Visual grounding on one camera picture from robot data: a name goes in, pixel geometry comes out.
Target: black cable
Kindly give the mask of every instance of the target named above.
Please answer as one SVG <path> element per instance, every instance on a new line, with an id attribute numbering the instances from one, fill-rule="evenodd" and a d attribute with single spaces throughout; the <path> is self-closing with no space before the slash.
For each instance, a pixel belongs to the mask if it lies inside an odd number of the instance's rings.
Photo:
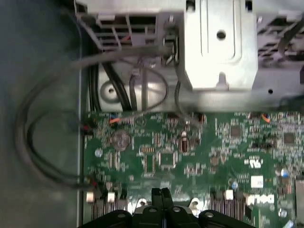
<path id="1" fill-rule="evenodd" d="M 35 128 L 37 124 L 41 121 L 42 118 L 44 118 L 46 115 L 50 114 L 72 114 L 76 117 L 78 120 L 77 115 L 72 111 L 54 111 L 54 112 L 45 112 L 41 115 L 39 115 L 37 118 L 33 120 L 33 122 L 29 125 L 28 131 L 27 131 L 27 143 L 30 148 L 30 156 L 34 162 L 34 164 L 37 166 L 37 168 L 49 179 L 51 179 L 53 182 L 70 187 L 70 188 L 77 188 L 80 190 L 87 190 L 90 189 L 92 186 L 90 184 L 82 184 L 78 183 L 78 180 L 83 178 L 83 176 L 67 173 L 64 171 L 61 171 L 59 168 L 57 168 L 55 165 L 48 162 L 43 156 L 41 156 L 34 147 L 33 142 L 33 134 L 35 131 Z"/>
<path id="2" fill-rule="evenodd" d="M 101 106 L 99 102 L 98 79 L 99 79 L 98 65 L 93 65 L 90 67 L 90 90 L 92 94 L 92 105 L 95 111 L 100 112 Z"/>
<path id="3" fill-rule="evenodd" d="M 63 180 L 54 173 L 56 170 L 48 168 L 43 168 L 42 164 L 39 164 L 37 157 L 33 157 L 32 150 L 28 143 L 28 134 L 26 131 L 26 124 L 28 120 L 28 112 L 35 101 L 35 99 L 40 95 L 42 91 L 48 88 L 50 85 L 54 84 L 56 81 L 69 75 L 72 70 L 80 70 L 85 67 L 96 65 L 97 63 L 104 63 L 109 61 L 116 61 L 124 57 L 130 56 L 164 56 L 171 52 L 169 48 L 162 46 L 152 46 L 152 47 L 133 47 L 126 48 L 122 51 L 113 51 L 103 54 L 98 54 L 94 56 L 89 56 L 81 60 L 76 60 L 66 66 L 60 73 L 54 75 L 48 75 L 38 84 L 36 84 L 28 93 L 28 95 L 23 99 L 19 109 L 17 110 L 16 119 L 14 123 L 14 142 L 16 146 L 16 151 L 18 152 L 21 159 L 37 174 L 39 178 L 43 181 L 47 181 L 50 184 L 58 184 L 61 187 L 69 187 L 72 189 L 83 189 L 90 188 L 90 184 L 82 184 L 77 182 L 70 182 L 70 180 Z"/>
<path id="4" fill-rule="evenodd" d="M 137 111 L 137 100 L 136 100 L 136 93 L 135 93 L 135 75 L 131 75 L 130 81 L 129 81 L 129 93 L 130 93 L 130 101 L 131 101 L 131 107 L 133 111 Z"/>
<path id="5" fill-rule="evenodd" d="M 95 106 L 94 106 L 94 103 L 93 103 L 93 90 L 92 90 L 92 77 L 91 77 L 91 72 L 89 70 L 89 81 L 88 81 L 88 84 L 89 84 L 89 103 L 90 103 L 90 111 L 93 112 L 95 111 Z"/>
<path id="6" fill-rule="evenodd" d="M 104 67 L 104 71 L 109 77 L 111 84 L 113 85 L 118 99 L 122 105 L 124 111 L 132 111 L 128 94 L 125 90 L 124 84 L 120 79 L 119 75 L 115 72 L 111 63 L 102 64 Z"/>

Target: integrated circuit chip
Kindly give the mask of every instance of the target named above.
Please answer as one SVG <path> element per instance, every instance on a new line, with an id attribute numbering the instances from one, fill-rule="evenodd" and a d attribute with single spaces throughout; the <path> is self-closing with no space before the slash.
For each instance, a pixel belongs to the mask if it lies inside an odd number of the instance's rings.
<path id="1" fill-rule="evenodd" d="M 230 128 L 230 136 L 232 138 L 240 138 L 241 137 L 241 127 L 240 126 L 231 126 Z"/>
<path id="2" fill-rule="evenodd" d="M 175 167 L 174 153 L 160 153 L 159 164 L 163 168 L 174 168 Z"/>
<path id="3" fill-rule="evenodd" d="M 294 133 L 284 133 L 284 144 L 292 145 L 295 143 Z"/>

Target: resistor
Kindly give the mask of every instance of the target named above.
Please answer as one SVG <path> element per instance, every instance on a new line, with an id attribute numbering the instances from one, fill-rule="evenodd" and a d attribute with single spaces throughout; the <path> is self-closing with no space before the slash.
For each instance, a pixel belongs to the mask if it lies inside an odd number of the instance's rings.
<path id="1" fill-rule="evenodd" d="M 291 185 L 290 184 L 287 185 L 287 194 L 291 194 Z"/>

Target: black plastic part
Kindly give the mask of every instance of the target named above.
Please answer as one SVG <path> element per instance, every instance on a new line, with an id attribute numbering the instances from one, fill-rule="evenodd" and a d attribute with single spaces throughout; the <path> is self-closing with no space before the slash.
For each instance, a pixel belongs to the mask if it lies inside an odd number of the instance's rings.
<path id="1" fill-rule="evenodd" d="M 170 228 L 200 228 L 198 220 L 183 207 L 174 206 L 167 210 L 166 219 Z"/>
<path id="2" fill-rule="evenodd" d="M 199 224 L 204 228 L 253 228 L 251 225 L 214 210 L 205 210 L 200 213 Z"/>
<path id="3" fill-rule="evenodd" d="M 128 228 L 132 224 L 132 215 L 125 210 L 116 210 L 103 215 L 79 228 Z"/>
<path id="4" fill-rule="evenodd" d="M 159 188 L 153 188 L 151 190 L 152 205 L 158 208 L 162 208 L 162 191 Z"/>
<path id="5" fill-rule="evenodd" d="M 154 206 L 146 207 L 142 214 L 136 214 L 132 220 L 132 228 L 162 228 L 162 209 Z"/>
<path id="6" fill-rule="evenodd" d="M 251 219 L 251 209 L 245 209 Z M 196 218 L 188 207 L 174 206 L 168 188 L 152 189 L 152 205 L 142 206 L 131 214 L 116 210 L 103 215 L 79 228 L 254 228 L 242 221 L 206 210 Z"/>
<path id="7" fill-rule="evenodd" d="M 173 207 L 173 201 L 170 190 L 168 188 L 164 188 L 161 190 L 161 193 L 162 193 L 161 195 L 162 195 L 163 209 L 167 210 L 168 208 Z"/>

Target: wire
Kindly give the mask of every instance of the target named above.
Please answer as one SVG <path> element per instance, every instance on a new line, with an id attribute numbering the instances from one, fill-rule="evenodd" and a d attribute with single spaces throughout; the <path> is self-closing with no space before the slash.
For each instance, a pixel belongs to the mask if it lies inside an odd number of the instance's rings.
<path id="1" fill-rule="evenodd" d="M 136 63 L 132 63 L 132 62 L 129 62 L 128 60 L 124 60 L 124 59 L 121 59 L 120 61 L 122 62 L 125 62 L 125 63 L 128 63 L 128 64 L 131 64 L 133 66 L 137 66 L 138 64 Z M 161 104 L 163 104 L 167 98 L 168 98 L 168 95 L 169 95 L 169 85 L 165 79 L 165 77 L 160 74 L 158 71 L 150 68 L 150 67 L 147 67 L 147 66 L 142 66 L 142 68 L 145 68 L 147 71 L 150 71 L 151 73 L 155 74 L 156 76 L 158 76 L 158 78 L 160 78 L 163 82 L 163 84 L 165 85 L 165 95 L 163 97 L 163 99 L 155 104 L 153 104 L 152 106 L 148 107 L 146 110 L 144 111 L 140 111 L 140 112 L 136 112 L 130 116 L 126 116 L 126 117 L 122 117 L 122 118 L 115 118 L 115 119 L 112 119 L 110 120 L 110 124 L 112 123 L 115 123 L 115 122 L 118 122 L 118 121 L 123 121 L 123 120 L 128 120 L 128 119 L 133 119 L 133 118 L 136 118 L 136 117 L 139 117 L 139 116 L 142 116 L 148 112 L 150 112 L 151 110 L 153 110 L 154 108 L 160 106 Z"/>
<path id="2" fill-rule="evenodd" d="M 270 123 L 270 118 L 267 118 L 265 114 L 262 114 L 261 117 L 265 122 Z"/>
<path id="3" fill-rule="evenodd" d="M 77 17 L 78 23 L 85 29 L 87 34 L 90 36 L 92 41 L 95 43 L 96 47 L 100 51 L 103 51 L 103 47 L 102 47 L 98 37 L 95 35 L 94 31 L 89 26 L 87 26 L 87 24 L 82 20 L 81 16 L 76 15 L 76 17 Z M 114 90 L 116 91 L 118 100 L 121 103 L 123 111 L 131 111 L 132 108 L 131 108 L 131 105 L 129 102 L 129 97 L 125 90 L 124 84 L 123 84 L 122 80 L 120 79 L 119 75 L 115 72 L 112 64 L 110 62 L 107 62 L 107 63 L 103 63 L 102 66 L 104 68 L 104 71 L 108 75 L 109 80 L 114 87 Z M 96 106 L 95 106 L 96 110 L 101 111 L 101 108 L 99 109 L 99 107 L 100 107 L 99 99 L 98 100 L 95 99 L 95 104 L 96 104 Z"/>
<path id="4" fill-rule="evenodd" d="M 35 131 L 35 128 L 36 128 L 37 124 L 45 116 L 51 115 L 51 114 L 72 114 L 75 117 L 75 119 L 77 120 L 78 125 L 82 126 L 80 120 L 78 119 L 77 115 L 73 111 L 66 111 L 66 110 L 52 111 L 52 112 L 48 111 L 48 112 L 44 112 L 44 113 L 38 115 L 33 120 L 33 122 L 29 125 L 28 132 L 27 132 L 27 142 L 28 142 L 28 145 L 29 145 L 29 147 L 31 149 L 32 156 L 33 156 L 34 159 L 36 159 L 37 161 L 43 163 L 45 166 L 51 168 L 54 172 L 56 172 L 57 174 L 59 174 L 59 175 L 61 175 L 63 177 L 68 177 L 68 178 L 72 178 L 72 179 L 79 179 L 81 176 L 63 172 L 60 169 L 58 169 L 56 166 L 54 166 L 53 164 L 51 164 L 50 162 L 48 162 L 44 157 L 42 157 L 36 151 L 36 149 L 34 147 L 33 136 L 34 136 L 34 131 Z"/>
<path id="5" fill-rule="evenodd" d="M 177 108 L 177 115 L 181 117 L 185 122 L 190 122 L 193 126 L 196 126 L 198 128 L 202 127 L 201 122 L 193 118 L 192 116 L 188 115 L 186 111 L 183 110 L 183 108 L 180 106 L 179 96 L 180 96 L 180 90 L 181 90 L 181 82 L 178 81 L 175 90 L 174 90 L 174 102 Z"/>
<path id="6" fill-rule="evenodd" d="M 56 75 L 48 75 L 48 77 L 42 79 L 38 84 L 36 84 L 28 93 L 28 95 L 23 99 L 21 102 L 20 107 L 17 110 L 15 122 L 14 122 L 14 143 L 16 146 L 16 151 L 21 157 L 21 159 L 37 174 L 37 176 L 52 185 L 59 185 L 61 187 L 68 187 L 72 189 L 83 189 L 83 188 L 90 188 L 91 185 L 82 184 L 82 183 L 75 183 L 75 182 L 68 182 L 61 180 L 60 178 L 56 177 L 54 174 L 42 169 L 39 166 L 38 162 L 33 158 L 31 152 L 31 148 L 28 144 L 28 137 L 26 131 L 26 123 L 28 120 L 28 112 L 35 101 L 35 99 L 40 95 L 42 91 L 48 88 L 50 85 L 57 82 L 59 79 L 69 75 L 68 72 L 71 70 L 80 70 L 85 67 L 97 64 L 99 62 L 109 62 L 119 60 L 124 57 L 130 56 L 163 56 L 170 53 L 170 49 L 163 47 L 163 46 L 149 46 L 149 47 L 133 47 L 128 48 L 121 51 L 113 51 L 107 52 L 102 54 L 97 54 L 94 56 L 89 56 L 80 60 L 73 61 L 68 66 L 66 66 L 61 72 Z"/>
<path id="7" fill-rule="evenodd" d="M 131 75 L 129 81 L 129 93 L 130 93 L 130 101 L 131 107 L 133 111 L 137 111 L 137 100 L 136 100 L 136 93 L 135 93 L 135 79 L 136 75 Z"/>
<path id="8" fill-rule="evenodd" d="M 106 74 L 109 77 L 111 84 L 114 87 L 118 100 L 120 101 L 120 104 L 122 105 L 122 109 L 124 111 L 131 111 L 132 108 L 131 108 L 131 104 L 129 101 L 129 97 L 128 97 L 124 84 L 123 84 L 122 80 L 120 79 L 119 75 L 115 72 L 111 63 L 104 63 L 102 65 L 104 67 L 104 71 L 106 72 Z"/>
<path id="9" fill-rule="evenodd" d="M 304 128 L 303 124 L 292 124 L 292 123 L 288 124 L 288 123 L 279 123 L 279 122 L 271 121 L 270 118 L 267 117 L 265 114 L 262 114 L 261 117 L 266 123 L 272 124 L 275 126 L 292 127 L 292 128 L 300 128 L 300 129 Z"/>
<path id="10" fill-rule="evenodd" d="M 291 61 L 304 61 L 304 55 L 285 55 L 285 49 L 290 43 L 290 41 L 301 31 L 304 26 L 304 14 L 302 14 L 301 20 L 296 23 L 294 27 L 292 27 L 289 31 L 285 32 L 284 36 L 278 43 L 278 52 L 281 54 L 283 58 L 286 58 Z"/>

